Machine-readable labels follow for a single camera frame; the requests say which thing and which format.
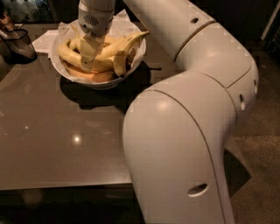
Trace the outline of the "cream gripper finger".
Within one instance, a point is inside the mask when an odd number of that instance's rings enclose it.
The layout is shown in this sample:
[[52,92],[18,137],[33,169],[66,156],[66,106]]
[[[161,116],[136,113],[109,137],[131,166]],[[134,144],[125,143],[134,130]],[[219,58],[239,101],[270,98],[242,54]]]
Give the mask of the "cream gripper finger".
[[80,39],[81,68],[87,72],[92,70],[96,56],[102,49],[102,39],[96,37],[91,32],[85,34]]

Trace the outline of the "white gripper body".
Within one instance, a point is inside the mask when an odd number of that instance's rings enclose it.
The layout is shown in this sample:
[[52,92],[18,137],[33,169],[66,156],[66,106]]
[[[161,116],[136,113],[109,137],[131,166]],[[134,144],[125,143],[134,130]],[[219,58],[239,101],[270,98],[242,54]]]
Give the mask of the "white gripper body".
[[105,36],[110,30],[113,16],[113,3],[79,3],[78,22],[85,33]]

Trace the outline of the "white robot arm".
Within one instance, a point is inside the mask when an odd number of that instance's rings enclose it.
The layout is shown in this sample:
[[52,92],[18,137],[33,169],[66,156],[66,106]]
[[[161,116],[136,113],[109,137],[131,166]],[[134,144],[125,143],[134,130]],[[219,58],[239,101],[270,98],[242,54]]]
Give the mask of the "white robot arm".
[[180,73],[145,89],[122,142],[146,224],[235,224],[224,150],[258,90],[256,63],[189,0],[123,0]]

